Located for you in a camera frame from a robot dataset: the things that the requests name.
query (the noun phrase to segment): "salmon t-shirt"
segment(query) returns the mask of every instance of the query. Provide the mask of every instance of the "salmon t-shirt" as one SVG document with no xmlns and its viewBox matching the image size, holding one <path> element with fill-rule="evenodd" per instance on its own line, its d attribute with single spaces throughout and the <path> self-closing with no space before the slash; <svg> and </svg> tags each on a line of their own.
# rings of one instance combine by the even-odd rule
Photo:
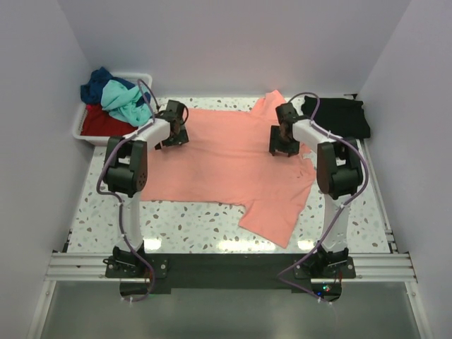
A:
<svg viewBox="0 0 452 339">
<path fill-rule="evenodd" d="M 148 154 L 148 183 L 141 200 L 218 202 L 243 205 L 239 226 L 287 247 L 316 172 L 305 145 L 298 155 L 268 152 L 275 108 L 268 93 L 250 112 L 190 109 L 190 141 Z"/>
</svg>

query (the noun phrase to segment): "white backdrop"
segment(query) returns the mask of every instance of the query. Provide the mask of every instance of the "white backdrop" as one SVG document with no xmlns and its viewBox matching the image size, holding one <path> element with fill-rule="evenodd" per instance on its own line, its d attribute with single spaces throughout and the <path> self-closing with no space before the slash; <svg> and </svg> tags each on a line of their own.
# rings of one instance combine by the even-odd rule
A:
<svg viewBox="0 0 452 339">
<path fill-rule="evenodd" d="M 59 0 L 93 66 L 158 95 L 355 93 L 410 0 Z"/>
<path fill-rule="evenodd" d="M 436 338 L 452 333 L 452 2 L 412 0 L 360 96 L 395 239 Z"/>
<path fill-rule="evenodd" d="M 56 0 L 0 1 L 0 331 L 26 336 L 90 148 L 71 135 L 90 67 Z"/>
</svg>

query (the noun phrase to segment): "laundry basket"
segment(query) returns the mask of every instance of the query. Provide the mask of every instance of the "laundry basket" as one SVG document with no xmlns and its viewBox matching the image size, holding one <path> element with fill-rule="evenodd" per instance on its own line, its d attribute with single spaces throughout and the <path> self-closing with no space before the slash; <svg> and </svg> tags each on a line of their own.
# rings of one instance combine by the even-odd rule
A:
<svg viewBox="0 0 452 339">
<path fill-rule="evenodd" d="M 137 83 L 138 79 L 143 80 L 148 84 L 149 88 L 153 82 L 152 77 L 149 74 L 145 73 L 126 73 L 126 72 L 112 72 L 113 76 L 118 78 L 123 78 L 131 83 Z M 109 137 L 108 136 L 82 136 L 81 131 L 83 128 L 83 122 L 85 121 L 86 114 L 88 111 L 86 110 L 86 104 L 81 102 L 78 106 L 76 119 L 73 123 L 72 135 L 75 139 L 85 140 L 89 143 L 92 143 L 95 146 L 106 146 Z"/>
</svg>

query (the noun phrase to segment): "speckled white surface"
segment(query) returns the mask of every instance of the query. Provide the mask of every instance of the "speckled white surface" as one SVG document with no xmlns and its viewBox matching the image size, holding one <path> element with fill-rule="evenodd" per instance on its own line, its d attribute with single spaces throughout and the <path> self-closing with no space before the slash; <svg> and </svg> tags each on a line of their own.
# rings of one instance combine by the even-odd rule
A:
<svg viewBox="0 0 452 339">
<path fill-rule="evenodd" d="M 159 98 L 166 102 L 169 98 Z M 187 107 L 249 111 L 256 97 L 172 97 Z M 294 100 L 300 108 L 301 100 Z M 110 252 L 117 242 L 117 202 L 95 191 L 105 148 L 96 147 L 81 200 L 72 224 L 68 252 Z M 316 164 L 315 153 L 307 155 Z M 147 201 L 140 208 L 141 231 L 147 252 L 158 253 L 304 253 L 321 236 L 323 196 L 316 183 L 307 206 L 283 249 L 238 226 L 244 208 L 221 203 Z M 383 218 L 374 187 L 353 201 L 348 227 L 351 253 L 389 253 Z"/>
</svg>

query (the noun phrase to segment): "glass panel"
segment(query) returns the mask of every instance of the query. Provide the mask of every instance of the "glass panel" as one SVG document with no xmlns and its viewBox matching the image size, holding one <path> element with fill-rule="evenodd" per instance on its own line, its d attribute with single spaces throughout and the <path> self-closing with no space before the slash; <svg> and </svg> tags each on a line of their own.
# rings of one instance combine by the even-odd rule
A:
<svg viewBox="0 0 452 339">
<path fill-rule="evenodd" d="M 333 304 L 286 290 L 173 290 L 130 305 L 117 282 L 59 282 L 42 338 L 420 338 L 403 283 L 349 283 Z"/>
</svg>

